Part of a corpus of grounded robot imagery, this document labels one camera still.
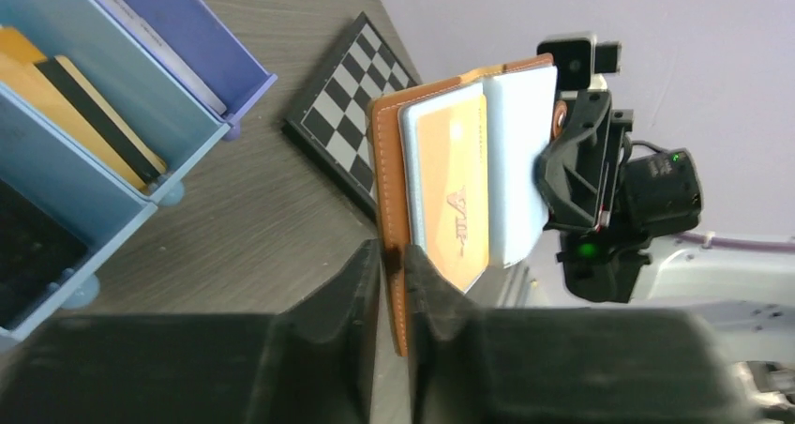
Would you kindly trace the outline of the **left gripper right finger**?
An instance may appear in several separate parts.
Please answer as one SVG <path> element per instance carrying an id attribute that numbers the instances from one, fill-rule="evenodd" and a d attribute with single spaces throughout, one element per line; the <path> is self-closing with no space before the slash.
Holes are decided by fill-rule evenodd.
<path id="1" fill-rule="evenodd" d="M 699 319 L 675 309 L 482 307 L 405 249 L 415 423 L 751 423 Z"/>

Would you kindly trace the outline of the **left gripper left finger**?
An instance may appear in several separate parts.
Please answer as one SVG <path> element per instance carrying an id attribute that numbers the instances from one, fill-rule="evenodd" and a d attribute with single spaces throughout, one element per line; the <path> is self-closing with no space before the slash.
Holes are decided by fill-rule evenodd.
<path id="1" fill-rule="evenodd" d="M 279 314 L 58 318 L 12 364 L 5 423 L 366 423 L 381 248 Z"/>

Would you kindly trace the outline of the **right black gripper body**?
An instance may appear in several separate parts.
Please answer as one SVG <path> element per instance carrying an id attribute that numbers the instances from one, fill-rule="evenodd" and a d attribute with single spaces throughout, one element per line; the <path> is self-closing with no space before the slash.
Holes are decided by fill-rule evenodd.
<path id="1" fill-rule="evenodd" d="M 697 169 L 684 148 L 630 137 L 633 113 L 608 113 L 604 202 L 596 230 L 560 233 L 564 284 L 591 302 L 629 302 L 656 237 L 695 228 L 703 207 Z"/>

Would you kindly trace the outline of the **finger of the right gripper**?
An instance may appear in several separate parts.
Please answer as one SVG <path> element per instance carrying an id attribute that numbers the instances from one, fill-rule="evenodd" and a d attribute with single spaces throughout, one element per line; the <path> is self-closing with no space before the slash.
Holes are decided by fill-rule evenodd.
<path id="1" fill-rule="evenodd" d="M 598 227 L 605 195 L 611 105 L 607 90 L 582 90 L 575 99 L 555 105 L 553 139 L 534 167 L 536 186 L 550 214 L 550 228 L 591 232 Z"/>

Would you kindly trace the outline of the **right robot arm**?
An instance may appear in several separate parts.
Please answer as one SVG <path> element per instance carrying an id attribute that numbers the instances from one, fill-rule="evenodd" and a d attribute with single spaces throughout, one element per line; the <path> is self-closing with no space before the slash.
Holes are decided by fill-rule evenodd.
<path id="1" fill-rule="evenodd" d="M 651 145 L 635 157 L 632 125 L 605 90 L 554 106 L 537 174 L 565 288 L 592 303 L 687 308 L 733 359 L 792 364 L 793 242 L 697 233 L 703 200 L 691 154 Z"/>

